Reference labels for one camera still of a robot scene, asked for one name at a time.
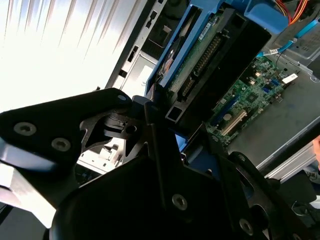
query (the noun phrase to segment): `expansion slot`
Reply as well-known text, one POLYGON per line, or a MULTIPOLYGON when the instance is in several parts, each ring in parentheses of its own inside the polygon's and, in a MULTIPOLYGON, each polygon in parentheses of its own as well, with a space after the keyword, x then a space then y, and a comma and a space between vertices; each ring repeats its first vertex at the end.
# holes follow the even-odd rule
POLYGON ((231 121, 228 123, 227 126, 221 131, 221 135, 227 135, 245 116, 247 112, 242 109, 231 121))

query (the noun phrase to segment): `motherboard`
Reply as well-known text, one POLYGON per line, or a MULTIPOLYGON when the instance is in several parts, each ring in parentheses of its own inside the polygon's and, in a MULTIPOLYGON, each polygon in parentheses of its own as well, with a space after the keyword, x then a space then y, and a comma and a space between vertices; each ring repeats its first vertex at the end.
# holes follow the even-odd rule
POLYGON ((207 131, 227 146, 268 105, 283 100, 287 79, 266 57, 255 58, 212 110, 207 131))

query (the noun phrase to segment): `screw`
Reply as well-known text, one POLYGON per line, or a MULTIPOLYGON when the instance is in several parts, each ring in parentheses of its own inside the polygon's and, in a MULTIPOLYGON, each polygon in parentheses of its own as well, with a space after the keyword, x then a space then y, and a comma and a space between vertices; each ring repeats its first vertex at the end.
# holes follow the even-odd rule
POLYGON ((127 100, 127 98, 125 96, 122 96, 122 95, 118 95, 118 99, 122 100, 122 101, 125 101, 127 100))
POLYGON ((14 125, 13 130, 23 136, 31 136, 36 133, 37 128, 35 125, 29 122, 19 122, 14 125))
POLYGON ((51 142, 51 146, 60 152, 66 152, 70 149, 71 143, 65 138, 57 137, 51 142))
POLYGON ((172 203, 181 211, 186 210, 188 207, 187 200, 180 194, 174 194, 172 196, 172 203))
POLYGON ((244 218, 241 218, 239 220, 239 224, 240 224, 241 229, 246 234, 248 234, 249 236, 252 236, 254 234, 254 229, 253 229, 253 227, 251 226, 251 224, 247 220, 245 220, 244 218))
POLYGON ((316 84, 317 84, 317 83, 320 83, 320 80, 319 80, 316 76, 314 76, 314 75, 311 75, 311 76, 310 76, 310 80, 313 81, 313 82, 315 82, 316 84))
POLYGON ((297 235, 295 233, 292 236, 293 236, 294 240, 301 240, 301 237, 299 237, 299 235, 297 235))
POLYGON ((243 161, 243 162, 246 161, 246 158, 245 158, 244 156, 242 156, 241 154, 239 154, 238 157, 239 157, 239 159, 240 159, 241 161, 243 161))

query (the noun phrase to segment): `label sticker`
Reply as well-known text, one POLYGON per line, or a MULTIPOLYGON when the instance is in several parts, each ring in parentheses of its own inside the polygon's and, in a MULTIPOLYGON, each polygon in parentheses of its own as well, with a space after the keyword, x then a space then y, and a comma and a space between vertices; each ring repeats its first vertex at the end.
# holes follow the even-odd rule
POLYGON ((284 79, 282 79, 282 82, 284 82, 285 84, 290 83, 291 81, 295 80, 298 77, 297 74, 293 73, 290 76, 285 77, 284 79))
POLYGON ((278 49, 270 49, 269 53, 270 54, 277 54, 278 53, 278 49))
POLYGON ((205 35, 206 35, 206 33, 208 32, 208 30, 209 30, 210 27, 211 27, 211 23, 208 22, 208 23, 206 24, 205 28, 203 29, 202 33, 201 33, 200 36, 199 36, 199 40, 200 40, 200 41, 205 37, 205 35))

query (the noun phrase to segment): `yellow cable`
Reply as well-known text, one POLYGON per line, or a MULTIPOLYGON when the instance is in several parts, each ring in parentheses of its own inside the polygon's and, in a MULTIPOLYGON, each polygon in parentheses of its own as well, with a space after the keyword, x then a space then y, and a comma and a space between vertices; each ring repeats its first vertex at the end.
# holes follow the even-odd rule
POLYGON ((298 14, 295 16, 294 19, 292 19, 291 24, 294 24, 294 23, 300 18, 301 14, 303 13, 303 11, 304 11, 305 8, 306 8, 307 3, 308 3, 308 0, 304 0, 304 1, 303 1, 302 6, 301 6, 298 14))
POLYGON ((278 7, 278 9, 282 12, 282 14, 283 14, 284 16, 287 16, 287 13, 286 13, 286 11, 283 9, 283 7, 280 6, 280 4, 277 3, 277 2, 275 2, 275 4, 276 4, 276 6, 278 7))

